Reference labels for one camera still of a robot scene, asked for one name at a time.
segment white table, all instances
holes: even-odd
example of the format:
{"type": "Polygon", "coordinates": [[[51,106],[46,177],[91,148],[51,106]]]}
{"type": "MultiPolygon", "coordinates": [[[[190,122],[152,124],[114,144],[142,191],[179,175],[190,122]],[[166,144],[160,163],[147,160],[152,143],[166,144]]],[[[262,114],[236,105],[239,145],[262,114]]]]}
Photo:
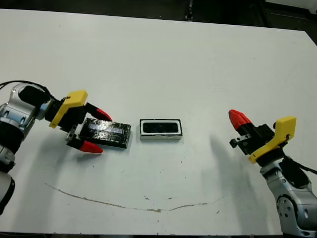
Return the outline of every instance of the white table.
{"type": "Polygon", "coordinates": [[[0,10],[0,79],[36,81],[58,98],[85,89],[132,125],[128,149],[96,156],[38,121],[10,172],[3,232],[281,234],[259,167],[228,144],[238,136],[229,109],[271,126],[297,116],[286,153],[317,168],[317,47],[305,32],[0,10]],[[181,119],[183,139],[141,142],[148,118],[181,119]]]}

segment black rectangular object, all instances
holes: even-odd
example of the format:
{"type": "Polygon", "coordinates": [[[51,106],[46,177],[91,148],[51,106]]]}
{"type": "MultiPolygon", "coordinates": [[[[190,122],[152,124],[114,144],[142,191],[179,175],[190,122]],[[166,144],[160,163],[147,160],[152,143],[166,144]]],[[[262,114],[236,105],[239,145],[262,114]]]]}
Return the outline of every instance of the black rectangular object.
{"type": "Polygon", "coordinates": [[[180,119],[140,119],[140,139],[182,138],[180,119]]]}
{"type": "Polygon", "coordinates": [[[146,133],[159,133],[159,132],[178,132],[178,126],[173,122],[154,122],[144,123],[143,131],[146,133]]]}
{"type": "Polygon", "coordinates": [[[79,134],[96,144],[127,148],[131,134],[131,125],[87,118],[79,134]]]}

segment yellow gripper bracket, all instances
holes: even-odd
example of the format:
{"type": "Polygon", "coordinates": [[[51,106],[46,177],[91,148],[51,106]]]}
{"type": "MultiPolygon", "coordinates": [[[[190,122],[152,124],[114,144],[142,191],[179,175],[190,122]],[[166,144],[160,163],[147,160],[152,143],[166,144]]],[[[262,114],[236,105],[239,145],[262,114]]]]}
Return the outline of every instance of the yellow gripper bracket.
{"type": "Polygon", "coordinates": [[[83,106],[87,96],[88,94],[85,90],[69,93],[50,123],[50,127],[55,128],[69,108],[83,106]]]}
{"type": "Polygon", "coordinates": [[[283,142],[287,142],[295,135],[296,118],[285,117],[278,119],[275,123],[275,136],[266,145],[254,151],[249,156],[249,161],[254,164],[259,157],[267,152],[277,149],[283,142]]]}

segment table stain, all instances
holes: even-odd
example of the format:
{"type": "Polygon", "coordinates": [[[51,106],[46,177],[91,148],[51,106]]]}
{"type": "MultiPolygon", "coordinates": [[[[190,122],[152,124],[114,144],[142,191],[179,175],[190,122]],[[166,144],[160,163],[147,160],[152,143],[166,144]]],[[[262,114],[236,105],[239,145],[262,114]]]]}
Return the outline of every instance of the table stain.
{"type": "Polygon", "coordinates": [[[142,208],[136,208],[136,207],[127,207],[127,206],[121,206],[121,205],[118,205],[118,204],[114,204],[114,203],[109,203],[109,202],[103,202],[103,201],[98,201],[98,200],[94,200],[94,199],[90,199],[90,198],[86,198],[86,197],[80,197],[80,196],[77,196],[77,195],[74,195],[74,194],[71,194],[71,193],[68,193],[68,192],[65,192],[63,190],[60,190],[56,187],[53,187],[47,183],[45,183],[46,186],[58,191],[58,192],[61,192],[67,196],[70,196],[70,197],[73,197],[73,198],[78,198],[78,199],[82,199],[82,200],[85,200],[85,201],[89,201],[89,202],[95,202],[95,203],[100,203],[100,204],[103,204],[103,205],[108,205],[108,206],[113,206],[113,207],[119,207],[119,208],[125,208],[125,209],[130,209],[130,210],[138,210],[138,211],[148,211],[148,212],[156,212],[156,213],[161,213],[161,212],[171,212],[171,211],[175,211],[177,209],[181,209],[181,208],[186,208],[186,207],[194,207],[194,206],[203,206],[203,205],[212,205],[216,202],[218,202],[219,200],[223,199],[223,196],[215,201],[213,201],[212,203],[196,203],[196,204],[188,204],[188,205],[182,205],[182,206],[178,206],[178,207],[175,207],[175,208],[172,208],[172,209],[153,209],[153,208],[148,208],[148,209],[142,209],[142,208]]]}

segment red gripper fingertip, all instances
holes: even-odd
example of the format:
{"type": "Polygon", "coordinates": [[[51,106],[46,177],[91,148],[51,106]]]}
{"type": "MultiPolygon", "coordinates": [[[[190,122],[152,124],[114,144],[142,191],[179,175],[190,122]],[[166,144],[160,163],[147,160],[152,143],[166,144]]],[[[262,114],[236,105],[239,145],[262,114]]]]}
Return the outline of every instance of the red gripper fingertip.
{"type": "Polygon", "coordinates": [[[103,150],[98,145],[89,142],[87,140],[84,141],[83,145],[79,148],[79,150],[90,153],[102,153],[103,150]]]}
{"type": "Polygon", "coordinates": [[[229,119],[235,130],[237,130],[241,125],[251,123],[251,121],[243,113],[234,109],[229,111],[229,119]]]}
{"type": "Polygon", "coordinates": [[[108,121],[112,121],[111,117],[109,116],[108,113],[104,112],[103,110],[101,110],[100,108],[98,108],[96,110],[96,118],[97,119],[101,119],[101,120],[108,120],[108,121]]]}

